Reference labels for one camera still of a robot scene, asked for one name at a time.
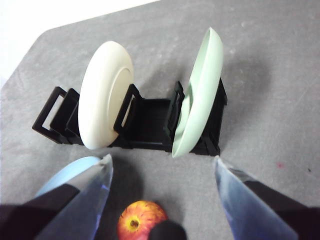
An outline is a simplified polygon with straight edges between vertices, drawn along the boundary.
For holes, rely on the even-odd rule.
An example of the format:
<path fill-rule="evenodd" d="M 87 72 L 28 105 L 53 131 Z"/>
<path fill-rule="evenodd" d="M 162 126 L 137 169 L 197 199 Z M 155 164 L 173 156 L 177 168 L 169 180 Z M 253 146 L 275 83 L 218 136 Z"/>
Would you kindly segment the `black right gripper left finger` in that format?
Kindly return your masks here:
<path fill-rule="evenodd" d="M 2 240 L 92 240 L 113 178 L 111 155 L 79 158 L 58 171 L 35 197 L 0 206 Z"/>

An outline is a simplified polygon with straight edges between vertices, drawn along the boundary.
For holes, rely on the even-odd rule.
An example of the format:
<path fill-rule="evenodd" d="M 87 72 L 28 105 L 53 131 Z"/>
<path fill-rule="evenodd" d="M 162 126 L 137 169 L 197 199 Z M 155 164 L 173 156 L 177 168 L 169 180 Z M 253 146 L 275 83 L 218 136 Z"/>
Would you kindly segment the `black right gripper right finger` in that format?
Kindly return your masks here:
<path fill-rule="evenodd" d="M 219 199 L 236 240 L 318 240 L 320 208 L 306 206 L 214 158 Z"/>

